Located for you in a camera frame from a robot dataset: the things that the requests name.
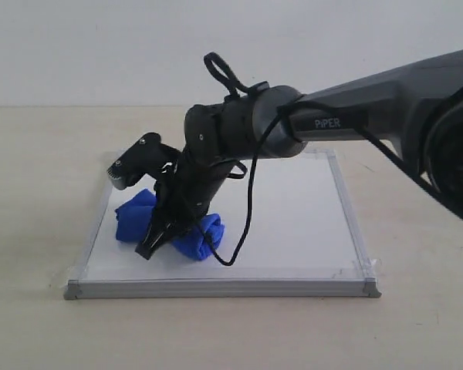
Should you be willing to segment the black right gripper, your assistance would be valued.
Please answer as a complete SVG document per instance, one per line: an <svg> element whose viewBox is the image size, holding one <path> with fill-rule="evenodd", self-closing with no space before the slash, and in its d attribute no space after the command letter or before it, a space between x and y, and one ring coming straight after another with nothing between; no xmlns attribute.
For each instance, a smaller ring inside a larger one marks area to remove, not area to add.
<svg viewBox="0 0 463 370"><path fill-rule="evenodd" d="M212 199L234 166L234 160L206 166L198 163L188 150L180 153L155 183L157 206L135 252L150 260L165 244L187 234L194 219L208 213Z"/></svg>

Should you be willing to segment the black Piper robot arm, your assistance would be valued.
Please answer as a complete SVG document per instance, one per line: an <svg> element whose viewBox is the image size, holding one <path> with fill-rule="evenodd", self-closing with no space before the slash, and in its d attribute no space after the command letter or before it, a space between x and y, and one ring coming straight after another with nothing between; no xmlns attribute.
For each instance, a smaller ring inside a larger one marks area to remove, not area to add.
<svg viewBox="0 0 463 370"><path fill-rule="evenodd" d="M204 64L228 95L188 110L183 150L147 137L157 206L139 255L150 258L197 226L243 160L289 158L314 141L372 143L463 220L463 49L309 94L267 82L246 86L214 52Z"/></svg>

